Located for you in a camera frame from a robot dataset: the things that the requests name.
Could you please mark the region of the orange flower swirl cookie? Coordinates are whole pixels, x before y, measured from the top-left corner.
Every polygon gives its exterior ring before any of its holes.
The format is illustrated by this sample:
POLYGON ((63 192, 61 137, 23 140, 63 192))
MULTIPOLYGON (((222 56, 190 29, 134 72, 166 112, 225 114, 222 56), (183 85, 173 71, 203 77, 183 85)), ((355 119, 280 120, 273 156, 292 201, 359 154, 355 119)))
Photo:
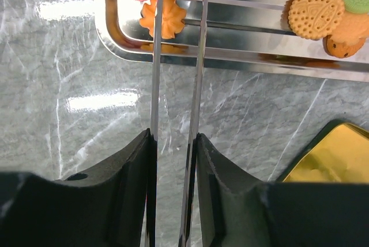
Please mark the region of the orange flower swirl cookie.
MULTIPOLYGON (((141 10, 142 18, 139 20, 140 26, 148 29, 151 37, 154 33, 156 1, 150 0, 150 3, 144 3, 141 10)), ((179 7, 176 0, 163 0, 161 37, 163 39, 175 38, 175 35, 185 27, 185 17, 186 10, 179 7)))

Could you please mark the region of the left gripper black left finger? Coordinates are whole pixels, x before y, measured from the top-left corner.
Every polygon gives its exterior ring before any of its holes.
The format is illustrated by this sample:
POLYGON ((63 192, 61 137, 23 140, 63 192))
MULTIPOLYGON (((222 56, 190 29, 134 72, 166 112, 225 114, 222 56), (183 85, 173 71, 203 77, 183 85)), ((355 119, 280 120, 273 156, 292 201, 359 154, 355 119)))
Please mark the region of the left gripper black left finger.
POLYGON ((2 246, 154 246, 156 143, 124 149, 64 180, 1 172, 2 246))

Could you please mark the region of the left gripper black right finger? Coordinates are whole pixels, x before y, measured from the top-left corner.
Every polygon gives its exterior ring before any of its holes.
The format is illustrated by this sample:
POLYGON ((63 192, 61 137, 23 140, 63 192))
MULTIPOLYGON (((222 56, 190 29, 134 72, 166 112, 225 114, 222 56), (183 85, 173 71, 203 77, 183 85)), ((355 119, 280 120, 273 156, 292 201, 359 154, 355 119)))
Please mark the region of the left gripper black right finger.
POLYGON ((203 246, 367 246, 365 184, 264 182, 199 134, 203 246))

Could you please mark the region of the silver metal tongs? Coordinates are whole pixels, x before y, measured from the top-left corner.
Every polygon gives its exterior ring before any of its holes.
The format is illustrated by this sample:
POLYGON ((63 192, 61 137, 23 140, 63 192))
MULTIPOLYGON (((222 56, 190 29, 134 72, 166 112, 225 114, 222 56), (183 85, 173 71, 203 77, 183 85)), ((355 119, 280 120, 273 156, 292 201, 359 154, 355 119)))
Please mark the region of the silver metal tongs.
MULTIPOLYGON (((195 150, 195 140, 198 134, 199 111, 201 107, 202 79, 204 73, 204 58, 206 46, 206 29, 208 16, 208 0, 202 1, 202 16, 199 26, 198 47, 191 47, 187 53, 196 57, 196 69, 194 73, 193 89, 180 90, 180 96, 171 96, 170 102, 175 106, 177 113, 184 113, 188 120, 188 141, 186 157, 180 161, 185 163, 184 166, 176 167, 170 171, 169 177, 164 181, 160 181, 163 176, 161 172, 157 172, 154 186, 164 185, 164 193, 174 190, 174 195, 181 198, 181 202, 177 203, 174 208, 165 203, 164 199, 159 199, 159 214, 164 218, 164 225, 168 227, 174 224, 179 229, 178 239, 172 234, 165 235, 164 228, 158 229, 154 226, 155 215, 152 212, 146 213, 146 246, 155 246, 154 240, 157 239, 158 246, 190 246, 191 245, 191 225, 193 198, 195 188, 195 172, 197 153, 195 150)), ((153 72, 152 72, 152 97, 150 107, 150 131, 153 141, 158 141, 159 131, 159 103, 160 103, 160 66, 161 54, 163 50, 162 31, 163 31, 163 12, 164 0, 156 0, 154 19, 153 19, 153 72)))

